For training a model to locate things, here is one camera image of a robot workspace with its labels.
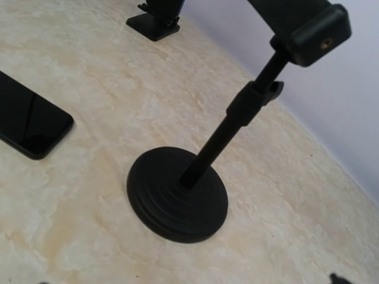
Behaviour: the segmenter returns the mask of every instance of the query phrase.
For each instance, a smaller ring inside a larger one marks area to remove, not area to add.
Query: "beige marble table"
[[[0,143],[0,283],[379,283],[379,214],[273,102],[215,162],[229,213],[211,239],[166,241],[136,217],[144,151],[197,152],[250,76],[183,19],[158,43],[127,0],[1,0],[0,69],[71,113],[44,160]]]

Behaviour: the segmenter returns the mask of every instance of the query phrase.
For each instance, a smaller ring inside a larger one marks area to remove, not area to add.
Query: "phone holder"
[[[347,11],[340,5],[324,0],[249,1],[259,4],[256,8],[264,11],[264,19],[278,28],[271,40],[273,57],[255,81],[237,94],[226,109],[225,119],[197,155],[174,147],[154,149],[136,160],[127,178],[128,198],[137,216],[152,231],[172,241],[203,241],[224,223],[227,193],[211,164],[236,133],[280,95],[284,83],[275,80],[287,63],[308,66],[351,35]],[[294,23],[284,17],[281,27],[277,15],[271,14],[279,2],[288,7],[299,4],[302,8],[295,9],[292,17],[305,14],[308,20]],[[314,14],[315,5],[304,6],[303,2],[322,4],[322,8]]]
[[[129,18],[126,24],[147,37],[158,41],[179,31],[179,13],[184,0],[147,0],[138,5],[145,14]]]

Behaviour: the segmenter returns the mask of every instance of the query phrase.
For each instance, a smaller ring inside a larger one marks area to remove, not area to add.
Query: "phone screen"
[[[72,128],[73,118],[0,72],[0,138],[29,158],[44,158]]]

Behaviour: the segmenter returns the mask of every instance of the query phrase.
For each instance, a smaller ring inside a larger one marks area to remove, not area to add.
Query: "black circular base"
[[[142,154],[127,179],[131,206],[156,234],[180,243],[211,237],[224,223],[227,194],[218,174],[210,167],[192,189],[179,178],[195,155],[163,147]]]

